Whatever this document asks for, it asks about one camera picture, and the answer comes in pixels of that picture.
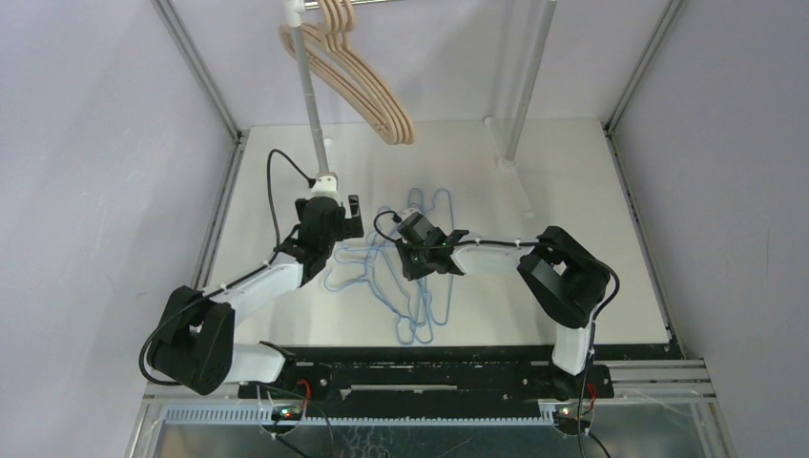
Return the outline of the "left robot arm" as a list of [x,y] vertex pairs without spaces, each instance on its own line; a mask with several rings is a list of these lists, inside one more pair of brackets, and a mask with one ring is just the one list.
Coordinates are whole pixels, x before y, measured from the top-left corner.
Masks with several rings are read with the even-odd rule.
[[269,259],[240,277],[197,290],[180,286],[169,296],[146,338],[138,368],[151,383],[185,386],[208,395],[224,384],[261,383],[277,398],[297,388],[291,355],[272,343],[236,343],[236,328],[273,299],[320,274],[335,245],[363,236],[360,199],[299,198],[299,222]]

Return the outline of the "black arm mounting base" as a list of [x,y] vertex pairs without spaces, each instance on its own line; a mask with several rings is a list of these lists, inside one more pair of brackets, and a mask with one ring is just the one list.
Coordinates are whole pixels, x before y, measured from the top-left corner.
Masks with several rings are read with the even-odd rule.
[[591,365],[586,385],[565,395],[550,384],[548,345],[290,347],[272,384],[238,388],[244,400],[306,396],[311,412],[336,419],[471,421],[535,417],[539,403],[589,409],[614,397],[612,374]]

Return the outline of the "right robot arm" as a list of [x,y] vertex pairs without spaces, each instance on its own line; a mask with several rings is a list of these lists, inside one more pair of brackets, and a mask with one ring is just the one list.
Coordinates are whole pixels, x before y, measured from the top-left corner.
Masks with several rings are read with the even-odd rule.
[[550,384],[565,397],[588,386],[596,320],[620,289],[610,266],[558,226],[524,241],[446,233],[419,211],[392,219],[399,235],[392,242],[409,281],[432,274],[520,278],[555,324]]

